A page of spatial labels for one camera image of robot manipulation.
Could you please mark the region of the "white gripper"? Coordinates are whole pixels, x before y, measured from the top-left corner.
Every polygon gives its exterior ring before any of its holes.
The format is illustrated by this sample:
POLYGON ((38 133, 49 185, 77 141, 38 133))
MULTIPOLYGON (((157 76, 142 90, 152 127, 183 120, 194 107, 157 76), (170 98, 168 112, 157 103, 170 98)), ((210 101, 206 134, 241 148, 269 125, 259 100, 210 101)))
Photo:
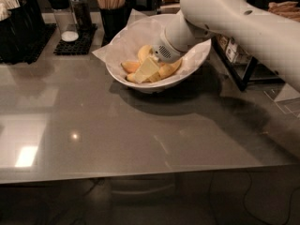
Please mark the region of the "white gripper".
MULTIPOLYGON (((173 63, 188 52, 190 41, 189 36, 175 36, 163 31, 152 42, 153 53, 162 62, 173 63)), ((158 62, 148 57, 135 72, 135 81, 155 83, 160 80, 159 69, 158 62)))

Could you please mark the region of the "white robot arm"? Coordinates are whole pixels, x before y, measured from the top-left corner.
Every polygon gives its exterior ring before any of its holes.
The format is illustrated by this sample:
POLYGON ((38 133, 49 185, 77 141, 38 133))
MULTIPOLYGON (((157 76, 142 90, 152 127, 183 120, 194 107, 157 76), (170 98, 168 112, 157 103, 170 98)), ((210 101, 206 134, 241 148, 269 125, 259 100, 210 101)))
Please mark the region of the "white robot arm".
POLYGON ((159 60, 172 63, 215 34, 233 39, 300 91, 300 22, 245 0, 180 0, 180 10, 150 35, 150 44, 159 60))

